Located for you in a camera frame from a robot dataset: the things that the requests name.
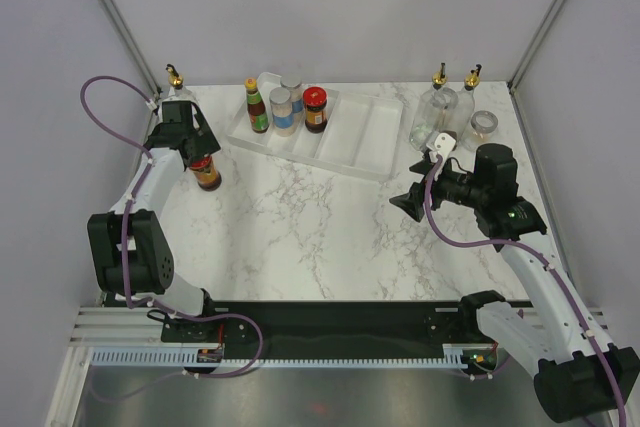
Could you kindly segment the blue label seasoning jar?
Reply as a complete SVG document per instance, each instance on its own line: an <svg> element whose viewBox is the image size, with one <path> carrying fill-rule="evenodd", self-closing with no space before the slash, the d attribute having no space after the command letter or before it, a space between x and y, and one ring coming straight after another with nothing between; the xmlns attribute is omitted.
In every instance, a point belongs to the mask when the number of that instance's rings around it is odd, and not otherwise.
<svg viewBox="0 0 640 427"><path fill-rule="evenodd" d="M280 85L289 91L294 118L296 121L300 121L304 112L301 78L295 74L282 75L280 78Z"/></svg>

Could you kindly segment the red lid sauce jar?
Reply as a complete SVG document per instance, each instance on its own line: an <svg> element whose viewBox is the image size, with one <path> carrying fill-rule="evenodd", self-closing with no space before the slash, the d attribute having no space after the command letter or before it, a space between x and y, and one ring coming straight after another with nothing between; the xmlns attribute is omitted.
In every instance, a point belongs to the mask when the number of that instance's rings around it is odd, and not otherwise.
<svg viewBox="0 0 640 427"><path fill-rule="evenodd" d="M222 183L222 176L216 170L213 158L207 156L200 161L194 162L189 170L196 178L198 186L205 191L214 191Z"/></svg>

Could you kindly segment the green label sauce bottle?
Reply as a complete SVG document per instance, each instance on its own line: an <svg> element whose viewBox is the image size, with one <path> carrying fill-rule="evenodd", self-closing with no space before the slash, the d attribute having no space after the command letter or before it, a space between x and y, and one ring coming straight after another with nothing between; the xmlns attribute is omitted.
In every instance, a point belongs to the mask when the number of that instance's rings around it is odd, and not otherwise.
<svg viewBox="0 0 640 427"><path fill-rule="evenodd" d="M269 118L255 78L244 82L246 90L247 112L253 132L262 134L269 128Z"/></svg>

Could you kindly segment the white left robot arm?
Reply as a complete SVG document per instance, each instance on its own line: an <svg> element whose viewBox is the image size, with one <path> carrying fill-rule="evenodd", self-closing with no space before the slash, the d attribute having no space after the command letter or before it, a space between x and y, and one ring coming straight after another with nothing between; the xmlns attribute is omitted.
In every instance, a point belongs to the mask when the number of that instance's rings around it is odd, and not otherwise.
<svg viewBox="0 0 640 427"><path fill-rule="evenodd" d="M104 293L123 298L130 308L147 305L185 317L184 330L206 342L217 334L219 319L206 309L206 290L175 272L159 216L183 172L220 145L197 103L165 100L159 114L125 193L88 221L95 274Z"/></svg>

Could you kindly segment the square dark sauce bottle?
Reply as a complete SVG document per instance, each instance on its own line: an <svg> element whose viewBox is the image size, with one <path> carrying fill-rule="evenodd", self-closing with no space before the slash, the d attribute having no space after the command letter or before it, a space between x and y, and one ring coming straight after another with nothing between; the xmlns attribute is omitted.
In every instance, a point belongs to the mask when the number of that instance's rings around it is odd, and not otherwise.
<svg viewBox="0 0 640 427"><path fill-rule="evenodd" d="M463 88L457 93L457 103L448 108L443 132L460 141L475 110L474 92L480 83L482 65L477 64L465 77Z"/></svg>

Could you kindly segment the blue label spice jar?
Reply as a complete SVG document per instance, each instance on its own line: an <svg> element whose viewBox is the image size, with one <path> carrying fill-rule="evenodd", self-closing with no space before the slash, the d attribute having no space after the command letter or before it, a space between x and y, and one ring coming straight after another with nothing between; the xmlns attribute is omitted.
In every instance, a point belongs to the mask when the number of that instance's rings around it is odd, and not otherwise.
<svg viewBox="0 0 640 427"><path fill-rule="evenodd" d="M284 87L276 87L269 94L272 118L275 131L282 137L294 133L294 113L291 93Z"/></svg>

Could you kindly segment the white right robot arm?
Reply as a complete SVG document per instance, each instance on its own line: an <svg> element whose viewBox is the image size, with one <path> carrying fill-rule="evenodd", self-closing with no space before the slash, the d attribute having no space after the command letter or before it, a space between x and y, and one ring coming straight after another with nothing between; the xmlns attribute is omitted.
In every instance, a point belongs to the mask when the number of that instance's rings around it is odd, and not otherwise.
<svg viewBox="0 0 640 427"><path fill-rule="evenodd" d="M472 171L452 167L455 140L439 133L411 171L423 179L392 205L415 221L428 221L452 247L492 246L525 288L544 330L538 332L494 291L468 295L456 317L458 332L471 341L496 341L531 376L537 399L556 423L615 410L628 423L626 403L639 376L639 357L619 348L589 312L571 283L535 206L518 193L518 164L511 148L480 146ZM483 239L456 241L436 225L445 202L473 210Z"/></svg>

